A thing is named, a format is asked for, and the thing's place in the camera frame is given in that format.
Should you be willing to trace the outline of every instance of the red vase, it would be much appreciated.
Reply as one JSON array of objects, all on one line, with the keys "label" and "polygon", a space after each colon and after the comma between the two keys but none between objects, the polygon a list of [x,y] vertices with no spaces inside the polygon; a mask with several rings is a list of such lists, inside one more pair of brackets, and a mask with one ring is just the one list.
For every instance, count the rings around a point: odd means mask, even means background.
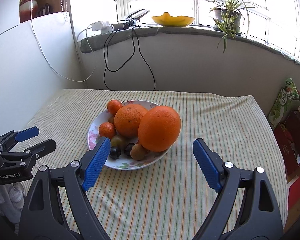
[{"label": "red vase", "polygon": [[32,18],[37,17],[38,4],[35,0],[20,0],[20,22],[25,22],[31,19],[31,10]]}]

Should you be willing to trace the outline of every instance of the floral plate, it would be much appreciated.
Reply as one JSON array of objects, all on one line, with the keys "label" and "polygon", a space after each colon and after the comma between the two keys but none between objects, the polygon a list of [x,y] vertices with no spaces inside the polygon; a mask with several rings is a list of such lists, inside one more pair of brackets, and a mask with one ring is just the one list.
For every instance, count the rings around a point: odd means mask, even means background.
[{"label": "floral plate", "polygon": [[[130,104],[139,104],[148,110],[158,106],[156,103],[149,102],[149,101],[142,101],[142,100],[126,101],[126,102],[123,102],[122,104],[124,106],[130,105]],[[99,131],[98,131],[99,126],[102,123],[107,122],[109,117],[111,117],[111,114],[106,109],[103,112],[101,112],[93,120],[92,124],[90,125],[89,132],[88,132],[89,150],[92,150],[98,143],[98,141],[100,139],[100,135],[99,135]],[[130,142],[136,143],[137,141],[138,141],[138,138],[134,138],[134,139],[129,140],[129,143]],[[116,159],[116,160],[108,157],[106,160],[105,166],[116,169],[116,170],[123,170],[123,171],[141,169],[141,168],[149,166],[149,165],[157,162],[158,160],[160,160],[163,156],[165,156],[165,154],[168,152],[169,149],[167,149],[163,152],[159,152],[159,153],[149,152],[146,155],[146,157],[144,159],[142,159],[141,161],[135,161],[135,160],[129,158],[128,156],[126,156],[124,153],[121,153],[119,159]]]}]

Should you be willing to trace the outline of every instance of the dark grape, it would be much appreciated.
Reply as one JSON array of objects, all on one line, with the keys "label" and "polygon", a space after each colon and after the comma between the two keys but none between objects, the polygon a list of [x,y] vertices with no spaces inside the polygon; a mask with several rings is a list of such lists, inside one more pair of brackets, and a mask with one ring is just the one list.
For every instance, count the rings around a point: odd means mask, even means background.
[{"label": "dark grape", "polygon": [[134,143],[129,143],[126,146],[126,148],[124,149],[124,154],[131,157],[130,152],[131,152],[131,149],[133,146],[134,146]]},{"label": "dark grape", "polygon": [[110,148],[110,154],[109,157],[116,160],[120,157],[121,155],[121,149],[120,147],[111,147]]}]

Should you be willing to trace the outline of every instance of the orange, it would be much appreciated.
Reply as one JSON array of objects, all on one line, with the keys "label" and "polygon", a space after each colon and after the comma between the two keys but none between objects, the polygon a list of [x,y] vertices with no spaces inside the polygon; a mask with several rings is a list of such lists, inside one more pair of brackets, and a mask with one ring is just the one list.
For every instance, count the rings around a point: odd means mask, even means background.
[{"label": "orange", "polygon": [[138,137],[144,148],[154,152],[162,152],[177,140],[180,129],[181,119],[173,108],[156,106],[142,118]]},{"label": "orange", "polygon": [[114,116],[114,125],[117,131],[127,138],[137,137],[139,124],[147,112],[148,110],[141,105],[123,106]]},{"label": "orange", "polygon": [[107,105],[107,109],[112,115],[115,115],[121,107],[122,104],[118,100],[111,100]]},{"label": "orange", "polygon": [[99,126],[99,135],[108,137],[111,139],[113,136],[116,135],[115,127],[113,123],[104,122]]}]

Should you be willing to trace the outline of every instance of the plant pot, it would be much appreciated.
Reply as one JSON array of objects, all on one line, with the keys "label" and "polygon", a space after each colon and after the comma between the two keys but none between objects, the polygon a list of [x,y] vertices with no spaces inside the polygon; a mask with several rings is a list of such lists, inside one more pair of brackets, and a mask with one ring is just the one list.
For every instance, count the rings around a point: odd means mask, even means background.
[{"label": "plant pot", "polygon": [[[215,19],[217,19],[218,21],[219,20],[222,20],[222,15],[221,15],[221,11],[223,12],[223,14],[226,14],[227,13],[227,10],[226,9],[216,9],[214,10],[214,16],[215,16]],[[237,18],[234,20],[234,24],[236,25],[235,27],[235,34],[236,35],[239,35],[241,36],[241,32],[240,32],[240,20],[241,20],[241,14],[238,13],[238,12],[234,12],[234,11],[231,11],[230,14],[229,14],[229,19],[230,19],[230,16],[233,15],[233,16],[236,16],[237,15]],[[215,31],[219,31],[219,32],[222,32],[222,30],[220,30],[218,28],[218,25],[213,25],[213,29]]]}]

